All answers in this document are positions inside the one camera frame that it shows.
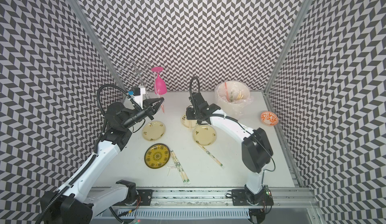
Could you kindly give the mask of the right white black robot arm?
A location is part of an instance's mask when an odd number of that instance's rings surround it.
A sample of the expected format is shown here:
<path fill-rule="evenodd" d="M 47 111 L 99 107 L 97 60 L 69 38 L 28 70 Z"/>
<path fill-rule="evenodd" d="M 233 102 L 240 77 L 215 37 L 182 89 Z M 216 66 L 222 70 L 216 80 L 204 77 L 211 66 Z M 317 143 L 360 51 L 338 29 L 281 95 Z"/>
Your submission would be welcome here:
<path fill-rule="evenodd" d="M 195 120 L 199 125 L 215 126 L 241 144 L 242 162 L 249 170 L 244 186 L 247 203 L 272 207 L 273 198 L 268 186 L 264 184 L 264 174 L 274 172 L 276 164 L 264 129 L 247 127 L 227 115 L 218 105 L 208 104 L 201 94 L 198 77 L 191 78 L 189 94 L 191 106 L 186 111 L 188 120 Z"/>

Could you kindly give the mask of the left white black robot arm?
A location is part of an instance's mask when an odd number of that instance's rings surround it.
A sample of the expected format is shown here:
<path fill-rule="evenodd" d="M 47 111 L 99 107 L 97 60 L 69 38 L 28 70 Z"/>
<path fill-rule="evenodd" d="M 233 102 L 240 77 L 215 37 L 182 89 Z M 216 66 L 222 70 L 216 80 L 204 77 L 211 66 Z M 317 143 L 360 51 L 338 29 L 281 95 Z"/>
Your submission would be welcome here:
<path fill-rule="evenodd" d="M 128 109 L 121 102 L 114 102 L 104 109 L 101 92 L 105 88 L 120 90 L 132 102 Z M 82 166 L 55 192 L 46 192 L 40 199 L 42 212 L 36 223 L 44 224 L 88 224 L 116 203 L 138 205 L 139 194 L 134 182 L 119 180 L 116 185 L 96 195 L 89 192 L 103 171 L 126 147 L 133 132 L 131 127 L 145 118 L 154 119 L 164 98 L 143 99 L 142 87 L 134 87 L 133 94 L 113 85 L 104 84 L 97 90 L 97 106 L 104 116 L 102 131 L 94 149 Z"/>

